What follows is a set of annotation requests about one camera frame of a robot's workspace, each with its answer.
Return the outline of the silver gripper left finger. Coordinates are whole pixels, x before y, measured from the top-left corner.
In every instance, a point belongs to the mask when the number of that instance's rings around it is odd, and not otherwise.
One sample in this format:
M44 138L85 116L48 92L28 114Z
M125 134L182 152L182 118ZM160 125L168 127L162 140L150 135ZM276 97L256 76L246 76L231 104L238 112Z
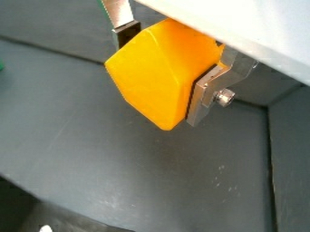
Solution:
M133 39L140 32L140 22L133 18L129 0L100 0L112 25L116 49Z

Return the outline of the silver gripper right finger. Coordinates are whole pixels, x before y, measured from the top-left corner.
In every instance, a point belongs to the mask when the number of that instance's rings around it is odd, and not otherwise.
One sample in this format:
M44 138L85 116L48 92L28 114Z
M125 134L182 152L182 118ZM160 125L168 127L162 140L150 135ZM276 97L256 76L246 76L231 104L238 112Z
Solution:
M192 85L186 120L196 126L214 104L226 107L235 93L228 87L243 81L258 65L258 61L234 48L226 46L219 63L202 75Z

